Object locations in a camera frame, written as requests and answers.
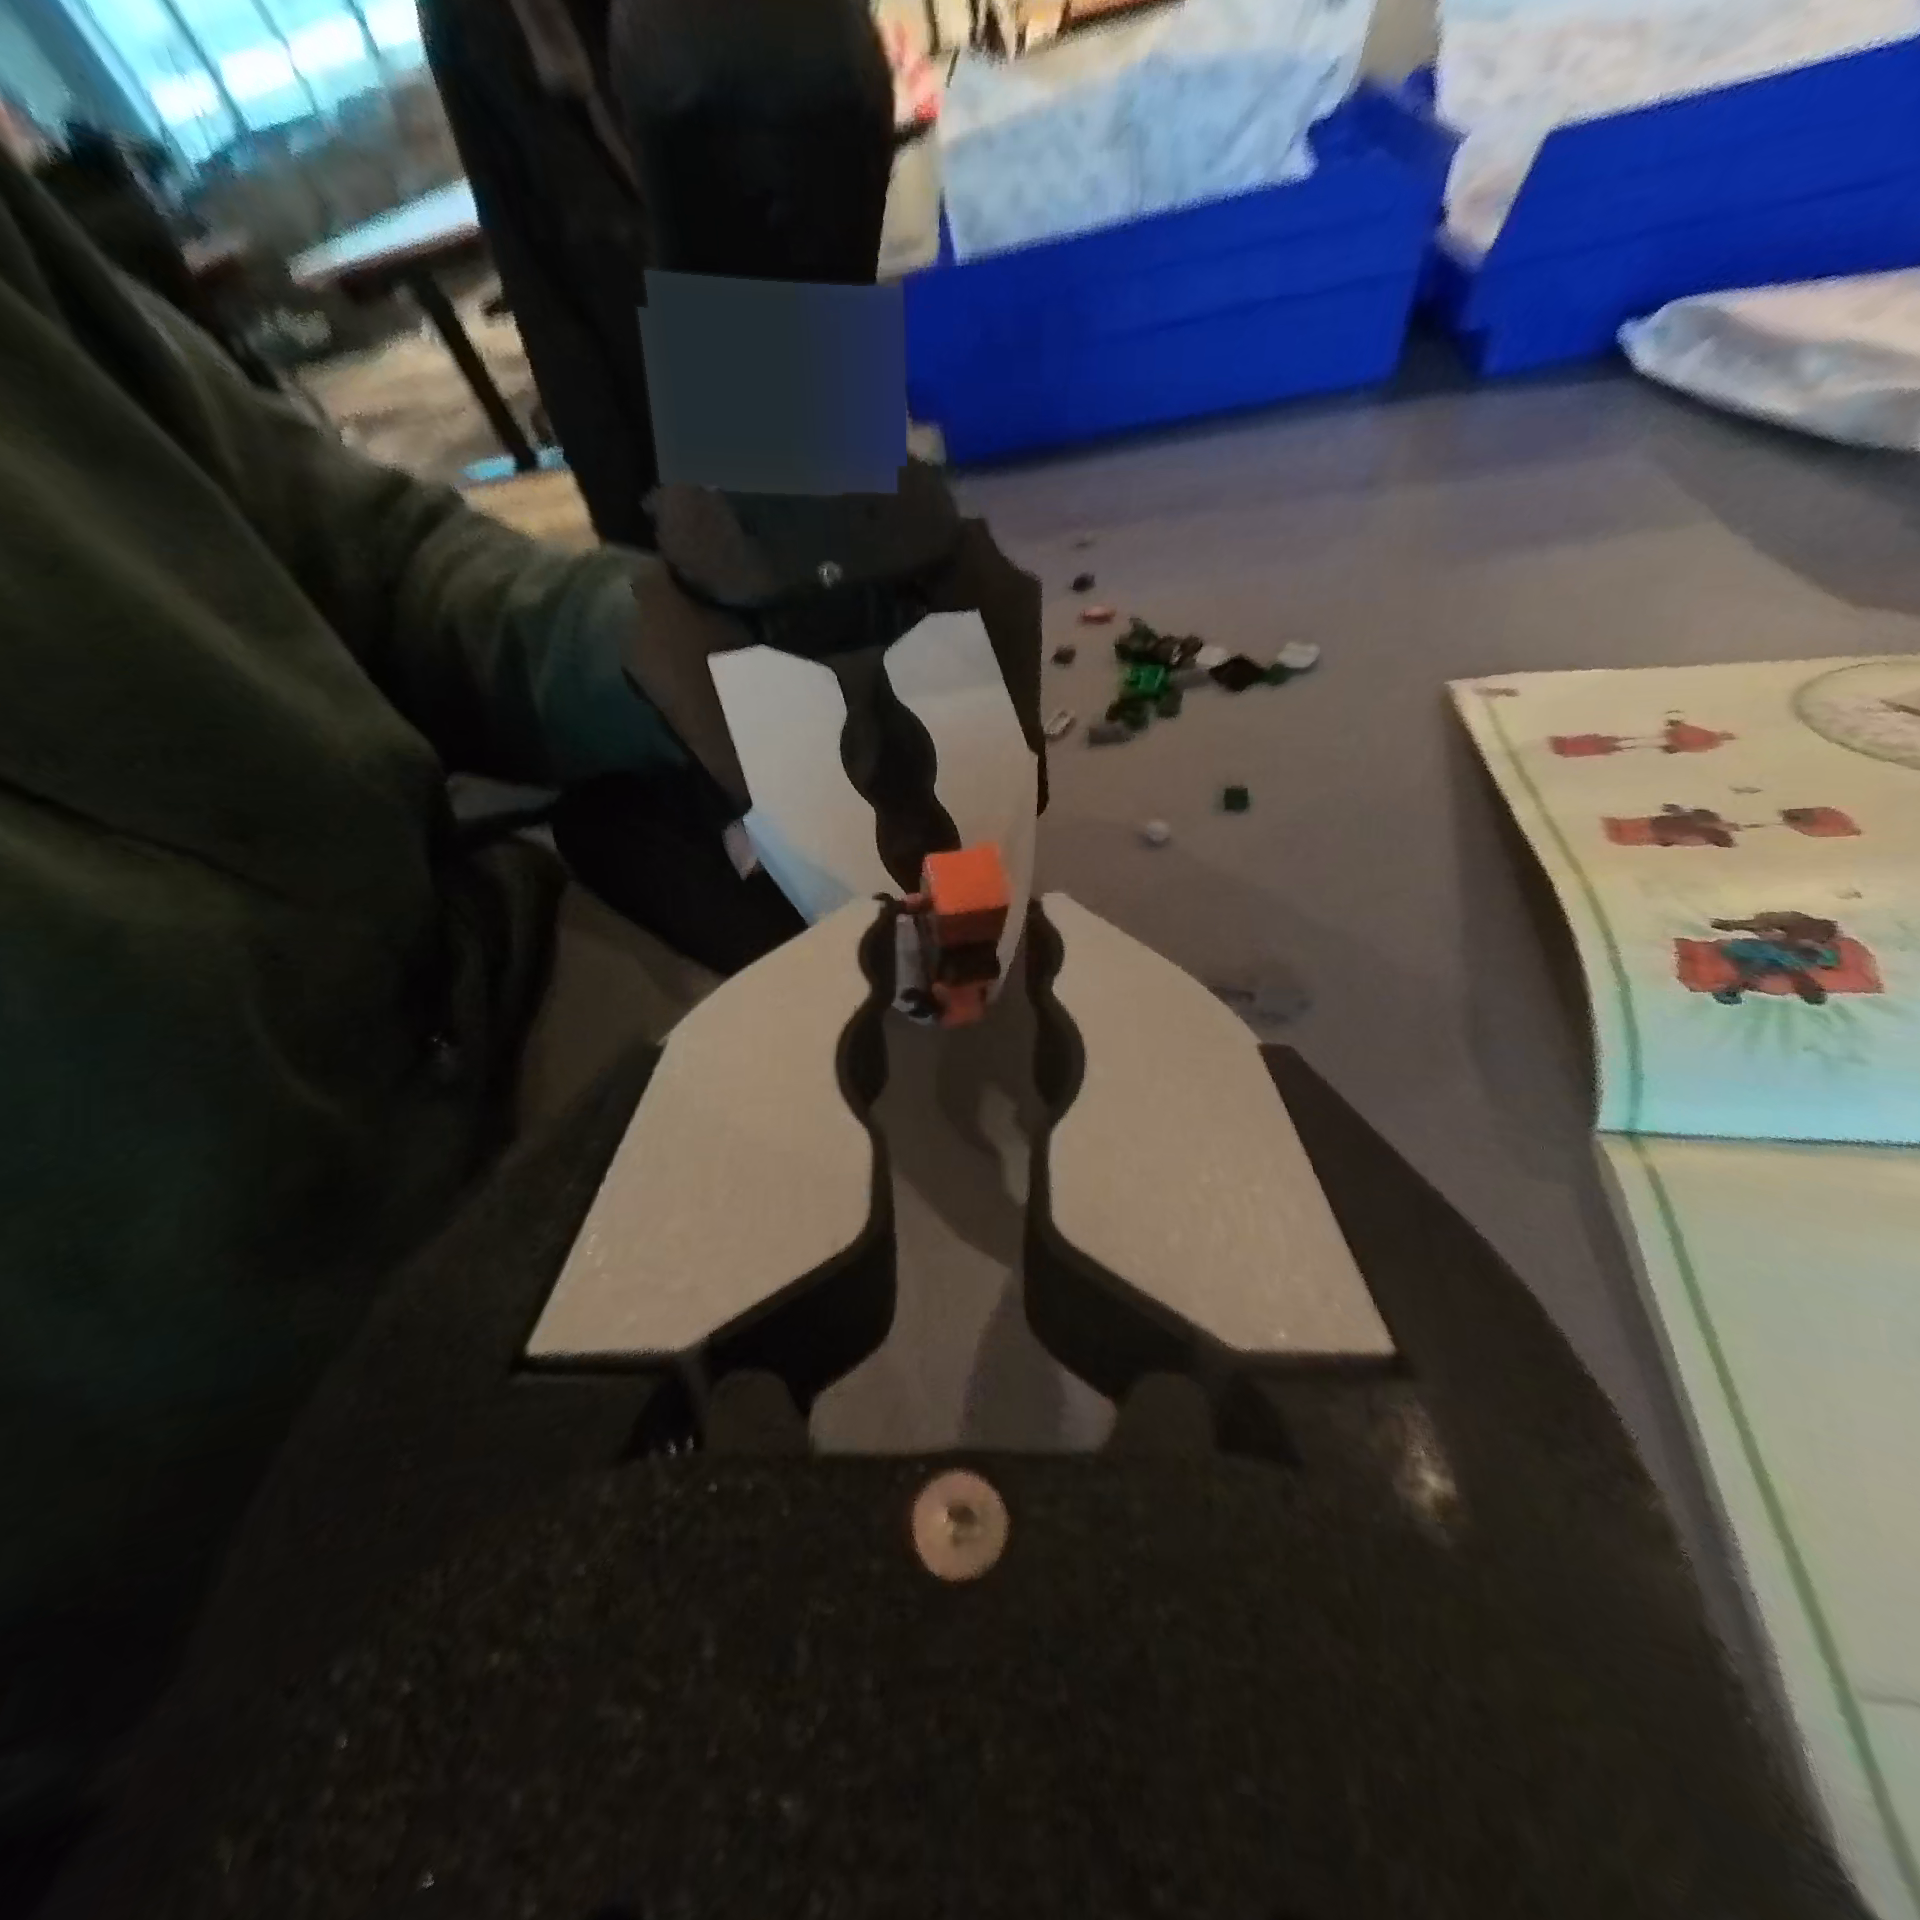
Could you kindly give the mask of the person's left forearm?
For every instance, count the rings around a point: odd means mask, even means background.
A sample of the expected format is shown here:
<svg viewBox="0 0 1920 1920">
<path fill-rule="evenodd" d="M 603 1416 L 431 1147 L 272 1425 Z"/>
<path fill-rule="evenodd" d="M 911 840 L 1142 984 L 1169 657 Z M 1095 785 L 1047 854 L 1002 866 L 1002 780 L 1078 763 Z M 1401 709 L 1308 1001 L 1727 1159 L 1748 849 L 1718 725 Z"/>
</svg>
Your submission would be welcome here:
<svg viewBox="0 0 1920 1920">
<path fill-rule="evenodd" d="M 168 428 L 225 527 L 185 550 L 236 602 L 276 603 L 287 634 L 303 603 L 446 770 L 547 788 L 687 780 L 721 818 L 742 807 L 639 684 L 678 609 L 661 563 L 532 539 L 225 359 L 194 364 L 191 388 Z"/>
</svg>

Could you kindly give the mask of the pile of toy bricks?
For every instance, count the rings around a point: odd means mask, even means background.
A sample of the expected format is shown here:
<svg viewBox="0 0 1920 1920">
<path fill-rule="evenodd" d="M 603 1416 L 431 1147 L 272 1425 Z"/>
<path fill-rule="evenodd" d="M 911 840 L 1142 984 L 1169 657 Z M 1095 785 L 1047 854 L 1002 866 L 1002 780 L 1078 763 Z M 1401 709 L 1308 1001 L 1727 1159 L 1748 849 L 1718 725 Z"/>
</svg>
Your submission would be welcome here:
<svg viewBox="0 0 1920 1920">
<path fill-rule="evenodd" d="M 1129 617 L 1114 634 L 1114 695 L 1105 708 L 1078 715 L 1044 709 L 1044 740 L 1081 737 L 1089 747 L 1114 747 L 1142 737 L 1163 721 L 1175 721 L 1204 691 L 1252 695 L 1298 684 L 1323 661 L 1323 646 L 1293 637 L 1272 657 L 1235 653 L 1204 634 L 1175 634 Z"/>
</svg>

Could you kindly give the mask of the blue plastic bin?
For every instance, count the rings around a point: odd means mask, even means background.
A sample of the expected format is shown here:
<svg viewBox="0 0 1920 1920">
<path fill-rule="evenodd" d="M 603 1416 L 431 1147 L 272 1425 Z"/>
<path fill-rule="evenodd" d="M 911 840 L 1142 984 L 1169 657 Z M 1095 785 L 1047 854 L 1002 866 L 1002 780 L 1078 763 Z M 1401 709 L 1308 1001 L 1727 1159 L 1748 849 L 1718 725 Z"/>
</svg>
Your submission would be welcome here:
<svg viewBox="0 0 1920 1920">
<path fill-rule="evenodd" d="M 1434 238 L 1418 308 L 1479 373 L 1523 373 L 1675 298 L 1903 269 L 1915 33 L 1551 129 L 1484 249 Z"/>
<path fill-rule="evenodd" d="M 1311 172 L 903 280 L 906 414 L 961 467 L 1394 379 L 1461 132 L 1425 76 L 1311 129 Z"/>
</svg>

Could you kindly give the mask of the white paper bag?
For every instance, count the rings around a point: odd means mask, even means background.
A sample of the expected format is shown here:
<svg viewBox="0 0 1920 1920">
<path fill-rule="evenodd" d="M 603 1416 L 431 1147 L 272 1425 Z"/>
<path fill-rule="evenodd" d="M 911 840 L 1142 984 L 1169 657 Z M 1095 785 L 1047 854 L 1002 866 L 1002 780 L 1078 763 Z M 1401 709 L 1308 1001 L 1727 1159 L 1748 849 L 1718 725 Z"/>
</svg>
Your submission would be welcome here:
<svg viewBox="0 0 1920 1920">
<path fill-rule="evenodd" d="M 1623 324 L 1619 345 L 1718 412 L 1917 452 L 1917 269 L 1672 298 Z"/>
</svg>

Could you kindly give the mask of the grey office table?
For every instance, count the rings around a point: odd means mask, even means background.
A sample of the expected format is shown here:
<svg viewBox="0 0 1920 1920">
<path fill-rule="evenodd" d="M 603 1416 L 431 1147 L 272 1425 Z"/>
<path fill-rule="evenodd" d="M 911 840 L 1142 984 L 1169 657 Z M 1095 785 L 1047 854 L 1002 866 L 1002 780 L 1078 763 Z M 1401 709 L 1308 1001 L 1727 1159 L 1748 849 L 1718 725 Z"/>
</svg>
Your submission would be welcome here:
<svg viewBox="0 0 1920 1920">
<path fill-rule="evenodd" d="M 471 483 L 563 467 L 563 452 L 536 442 L 518 423 L 445 285 L 449 269 L 489 255 L 471 183 L 453 177 L 287 259 L 292 285 L 314 296 L 339 293 L 352 301 L 370 301 L 402 293 L 413 298 L 500 442 L 494 458 L 465 471 Z"/>
</svg>

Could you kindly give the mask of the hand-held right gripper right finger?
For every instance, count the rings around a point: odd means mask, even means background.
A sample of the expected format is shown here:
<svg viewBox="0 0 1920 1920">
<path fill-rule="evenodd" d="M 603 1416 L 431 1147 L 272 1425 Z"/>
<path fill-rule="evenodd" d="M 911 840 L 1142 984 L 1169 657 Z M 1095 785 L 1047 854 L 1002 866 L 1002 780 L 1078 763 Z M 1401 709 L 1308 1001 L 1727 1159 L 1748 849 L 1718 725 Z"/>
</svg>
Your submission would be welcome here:
<svg viewBox="0 0 1920 1920">
<path fill-rule="evenodd" d="M 1034 1136 L 1026 1300 L 1078 1284 L 1169 1371 L 1392 1364 L 1356 1256 L 1255 1030 L 1068 894 L 1031 935 Z"/>
</svg>

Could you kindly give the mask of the white instruction booklet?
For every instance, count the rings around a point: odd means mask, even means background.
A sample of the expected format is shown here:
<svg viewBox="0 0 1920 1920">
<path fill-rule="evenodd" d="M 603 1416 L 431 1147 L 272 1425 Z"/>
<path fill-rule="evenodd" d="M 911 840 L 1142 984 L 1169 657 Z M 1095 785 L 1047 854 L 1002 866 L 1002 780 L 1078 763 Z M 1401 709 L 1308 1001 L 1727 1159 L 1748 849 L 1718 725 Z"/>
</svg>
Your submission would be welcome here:
<svg viewBox="0 0 1920 1920">
<path fill-rule="evenodd" d="M 1917 1916 L 1917 657 L 1501 672 L 1598 1159 L 1841 1863 Z"/>
</svg>

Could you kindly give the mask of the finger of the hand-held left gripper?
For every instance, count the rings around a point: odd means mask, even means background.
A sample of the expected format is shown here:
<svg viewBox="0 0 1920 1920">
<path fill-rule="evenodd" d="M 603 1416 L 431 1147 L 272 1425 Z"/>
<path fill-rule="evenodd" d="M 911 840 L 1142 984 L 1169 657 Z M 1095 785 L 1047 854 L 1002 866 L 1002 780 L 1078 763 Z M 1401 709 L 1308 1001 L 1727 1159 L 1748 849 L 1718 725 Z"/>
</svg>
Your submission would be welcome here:
<svg viewBox="0 0 1920 1920">
<path fill-rule="evenodd" d="M 714 653 L 707 672 L 731 736 L 749 807 L 742 830 L 808 921 L 851 898 L 902 898 L 906 882 L 880 854 L 876 803 L 844 767 L 849 721 L 890 685 L 890 642 L 804 659 L 776 646 Z"/>
<path fill-rule="evenodd" d="M 961 849 L 999 851 L 1013 905 L 1026 905 L 1040 822 L 1031 747 L 981 610 L 931 610 L 890 650 L 890 691 L 935 747 L 931 793 Z"/>
</svg>

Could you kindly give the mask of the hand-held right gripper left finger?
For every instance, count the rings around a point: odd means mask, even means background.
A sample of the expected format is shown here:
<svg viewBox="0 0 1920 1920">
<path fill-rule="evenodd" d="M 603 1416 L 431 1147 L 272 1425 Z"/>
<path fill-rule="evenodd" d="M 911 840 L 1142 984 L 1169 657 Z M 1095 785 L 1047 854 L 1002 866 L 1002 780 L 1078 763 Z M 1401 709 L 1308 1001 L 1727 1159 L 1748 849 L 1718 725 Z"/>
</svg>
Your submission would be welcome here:
<svg viewBox="0 0 1920 1920">
<path fill-rule="evenodd" d="M 531 1364 L 717 1357 L 880 1231 L 895 929 L 890 898 L 851 898 L 678 1019 L 532 1320 Z"/>
</svg>

